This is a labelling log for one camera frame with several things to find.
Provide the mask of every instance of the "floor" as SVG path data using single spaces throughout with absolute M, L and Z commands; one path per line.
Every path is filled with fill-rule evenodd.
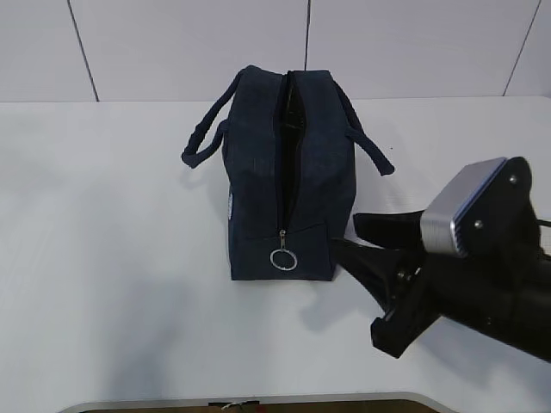
M 95 410 L 94 413 L 220 413 L 220 407 L 185 407 L 180 409 Z M 377 400 L 370 402 L 331 402 L 265 404 L 238 407 L 227 413 L 434 413 L 422 404 L 407 400 Z

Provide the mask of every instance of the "zipper pull ring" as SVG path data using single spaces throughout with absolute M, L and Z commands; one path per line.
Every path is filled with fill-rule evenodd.
M 285 250 L 285 230 L 279 231 L 279 243 L 280 243 L 280 248 L 282 250 Z

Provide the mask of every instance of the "metal ring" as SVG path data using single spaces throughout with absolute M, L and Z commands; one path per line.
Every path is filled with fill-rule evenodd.
M 274 261 L 274 256 L 278 253 L 282 252 L 283 254 L 289 254 L 291 258 L 293 258 L 293 265 L 291 267 L 282 267 L 281 265 L 277 264 Z M 269 255 L 269 260 L 271 261 L 272 265 L 276 267 L 277 269 L 281 271 L 293 271 L 296 266 L 298 265 L 299 261 L 296 259 L 296 255 L 293 251 L 285 250 L 284 248 L 279 248 L 277 250 L 273 250 L 272 253 Z

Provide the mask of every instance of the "white table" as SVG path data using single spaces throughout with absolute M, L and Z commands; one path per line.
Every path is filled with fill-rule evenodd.
M 465 164 L 526 156 L 551 217 L 551 100 L 357 101 L 397 167 L 357 154 L 356 210 L 422 208 Z M 408 398 L 551 410 L 551 365 L 441 319 L 399 359 L 349 275 L 231 282 L 220 155 L 181 149 L 207 102 L 0 105 L 0 411 Z

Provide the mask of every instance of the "robotic arm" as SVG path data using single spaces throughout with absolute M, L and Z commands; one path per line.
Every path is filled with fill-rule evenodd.
M 463 168 L 424 211 L 354 216 L 381 248 L 335 239 L 331 250 L 385 312 L 375 347 L 398 358 L 445 316 L 551 361 L 551 258 L 531 184 L 525 159 L 497 158 Z

